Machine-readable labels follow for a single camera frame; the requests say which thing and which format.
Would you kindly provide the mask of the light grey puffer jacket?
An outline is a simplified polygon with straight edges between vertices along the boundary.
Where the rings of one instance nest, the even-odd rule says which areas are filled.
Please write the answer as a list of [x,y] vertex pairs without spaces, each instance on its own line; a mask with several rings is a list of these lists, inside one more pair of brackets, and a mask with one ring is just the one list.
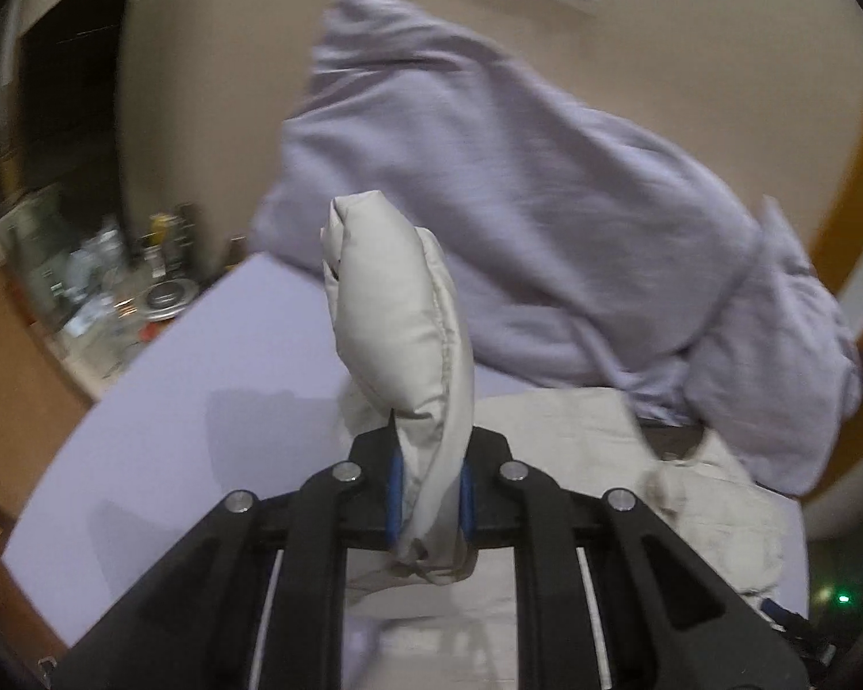
[[595,682],[609,688],[803,682],[797,657],[751,604],[780,575],[780,513],[717,438],[662,455],[609,389],[475,399],[471,340],[441,246],[378,191],[333,200],[320,246],[338,354],[364,405],[396,427],[403,458],[391,562],[358,575],[353,592],[421,578],[453,598],[447,607],[425,604],[418,617],[394,626],[394,665],[421,666],[421,645],[436,640],[434,663],[455,684],[513,688],[522,681],[510,561],[481,554],[458,528],[458,467],[481,417],[561,488],[631,490],[666,527],[640,548],[670,640],[611,637],[614,618],[635,618],[639,601],[624,587],[597,589],[600,553],[587,549],[576,556],[585,617],[558,626],[566,662],[589,659]]

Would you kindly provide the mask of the cluttered side table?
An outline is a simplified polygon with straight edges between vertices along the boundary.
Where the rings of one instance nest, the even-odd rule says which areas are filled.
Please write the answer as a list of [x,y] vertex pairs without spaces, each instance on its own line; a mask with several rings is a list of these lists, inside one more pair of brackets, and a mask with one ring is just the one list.
[[0,218],[0,270],[18,315],[62,378],[96,404],[140,352],[217,281],[201,270],[193,204],[154,213],[129,246],[115,217],[77,239],[48,187]]

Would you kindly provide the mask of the lavender bed sheet mattress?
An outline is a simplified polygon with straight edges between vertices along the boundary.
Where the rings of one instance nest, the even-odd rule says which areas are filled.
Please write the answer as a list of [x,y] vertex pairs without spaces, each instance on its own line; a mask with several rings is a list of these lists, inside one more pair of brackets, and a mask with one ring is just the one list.
[[[538,389],[473,370],[477,400]],[[324,292],[257,255],[149,344],[72,433],[10,536],[10,573],[68,653],[228,494],[294,492],[386,426],[394,424],[364,405],[339,361]],[[461,523],[464,458],[458,528],[472,543]],[[391,562],[403,458],[396,478],[388,545],[346,551],[337,688],[495,688],[449,681],[434,663],[436,640],[421,645],[421,666],[392,663],[400,620],[452,604],[441,586],[407,578],[353,592],[358,575]],[[477,549],[508,558],[515,596],[511,550]]]

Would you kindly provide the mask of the lavender pillow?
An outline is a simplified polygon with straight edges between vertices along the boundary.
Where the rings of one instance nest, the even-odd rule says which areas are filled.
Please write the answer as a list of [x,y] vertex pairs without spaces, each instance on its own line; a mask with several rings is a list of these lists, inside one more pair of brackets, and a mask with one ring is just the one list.
[[333,0],[257,250],[309,273],[341,195],[440,240],[478,362],[647,413],[743,393],[727,316],[761,229],[719,176],[407,0]]
[[837,299],[767,198],[759,243],[690,352],[684,397],[764,488],[815,488],[862,399],[861,360]]

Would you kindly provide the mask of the left lavender pillow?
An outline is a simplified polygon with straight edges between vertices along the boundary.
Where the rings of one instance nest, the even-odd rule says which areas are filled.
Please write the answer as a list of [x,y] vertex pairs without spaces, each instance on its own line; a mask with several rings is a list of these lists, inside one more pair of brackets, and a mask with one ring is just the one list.
[[743,393],[727,316],[761,229],[719,176],[407,0],[333,0],[257,250],[309,273],[341,195],[440,240],[478,362],[647,413]]

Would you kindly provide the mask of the right lavender pillow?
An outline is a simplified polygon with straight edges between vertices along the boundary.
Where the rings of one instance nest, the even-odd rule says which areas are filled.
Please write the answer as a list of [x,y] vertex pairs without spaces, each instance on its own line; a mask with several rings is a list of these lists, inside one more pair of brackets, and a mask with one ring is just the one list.
[[767,198],[759,243],[690,352],[684,397],[764,488],[815,488],[862,399],[861,360],[837,299]]

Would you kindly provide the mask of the black television screen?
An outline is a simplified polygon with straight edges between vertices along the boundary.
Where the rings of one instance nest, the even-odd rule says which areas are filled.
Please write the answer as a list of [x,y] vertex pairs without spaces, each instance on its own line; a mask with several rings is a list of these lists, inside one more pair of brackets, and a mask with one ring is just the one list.
[[114,162],[121,39],[129,0],[60,0],[21,36],[22,180],[43,187]]

